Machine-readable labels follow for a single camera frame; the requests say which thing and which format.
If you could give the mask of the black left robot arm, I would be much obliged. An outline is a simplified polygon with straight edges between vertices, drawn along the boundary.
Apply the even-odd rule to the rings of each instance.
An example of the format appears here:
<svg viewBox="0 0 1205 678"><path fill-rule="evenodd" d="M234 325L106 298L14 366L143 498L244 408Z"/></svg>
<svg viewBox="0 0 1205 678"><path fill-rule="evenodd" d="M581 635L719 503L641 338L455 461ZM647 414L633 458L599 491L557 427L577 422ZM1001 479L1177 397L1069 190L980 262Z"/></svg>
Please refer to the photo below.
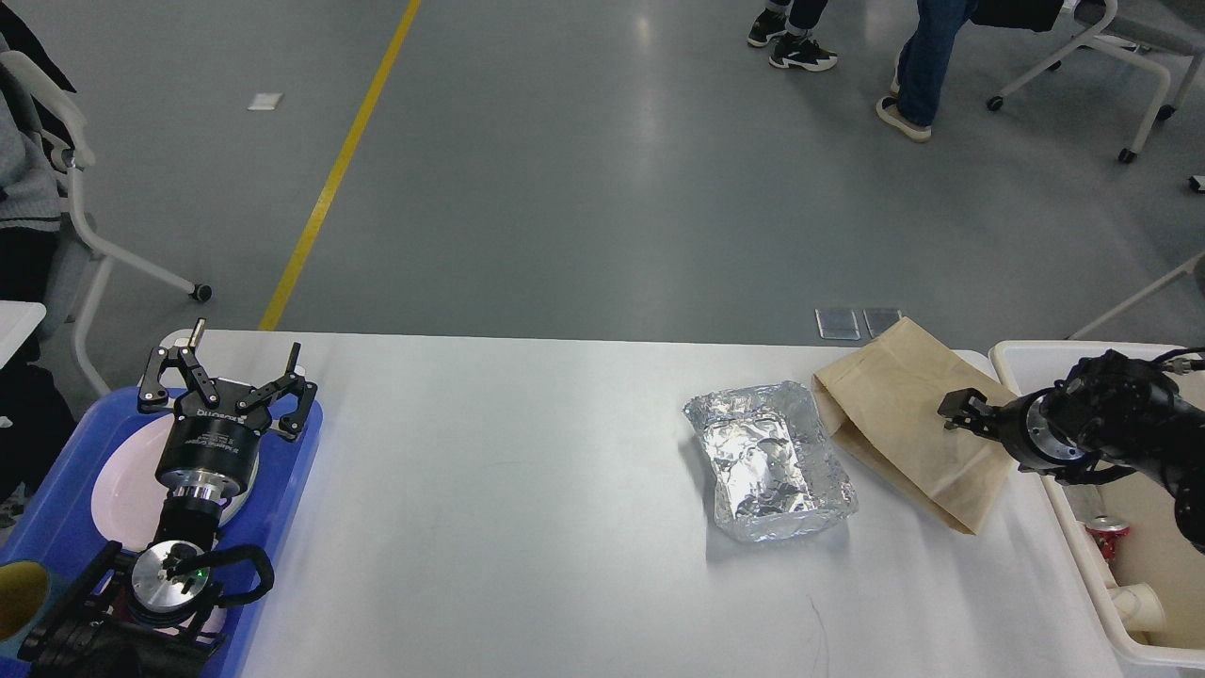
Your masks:
<svg viewBox="0 0 1205 678"><path fill-rule="evenodd" d="M205 322L86 413L2 546L45 568L5 677L233 677L313 467L318 387L293 344L255 387L208 375Z"/></svg>

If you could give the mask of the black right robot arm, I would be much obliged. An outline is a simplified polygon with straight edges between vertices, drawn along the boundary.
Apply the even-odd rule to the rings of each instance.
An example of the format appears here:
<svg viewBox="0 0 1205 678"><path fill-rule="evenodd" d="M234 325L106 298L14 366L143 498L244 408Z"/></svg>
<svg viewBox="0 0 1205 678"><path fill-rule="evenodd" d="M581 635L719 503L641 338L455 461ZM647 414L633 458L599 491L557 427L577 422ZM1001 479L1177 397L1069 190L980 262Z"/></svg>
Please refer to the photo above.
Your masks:
<svg viewBox="0 0 1205 678"><path fill-rule="evenodd" d="M1003 444L1019 471L1062 485L1103 485L1140 473L1174 499L1174 519L1204 546L1204 413L1172 375L1200 372L1193 350L1131 359L1119 350L1081 359L1050 389L989 405L976 389L947 393L945 428Z"/></svg>

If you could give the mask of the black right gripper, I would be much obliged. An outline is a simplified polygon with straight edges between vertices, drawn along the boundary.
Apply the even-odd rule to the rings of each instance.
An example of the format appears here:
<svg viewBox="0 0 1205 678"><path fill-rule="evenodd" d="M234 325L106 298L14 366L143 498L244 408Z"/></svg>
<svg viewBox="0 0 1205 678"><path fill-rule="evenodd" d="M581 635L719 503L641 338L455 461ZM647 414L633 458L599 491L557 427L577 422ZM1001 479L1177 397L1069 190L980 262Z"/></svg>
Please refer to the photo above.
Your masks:
<svg viewBox="0 0 1205 678"><path fill-rule="evenodd" d="M975 435L998 435L1019 468L1036 473L1084 466L1084 452L1057 437L1042 405L1052 391L1019 396L994 407L976 389L947 393L937 406L946 430L963 429Z"/></svg>

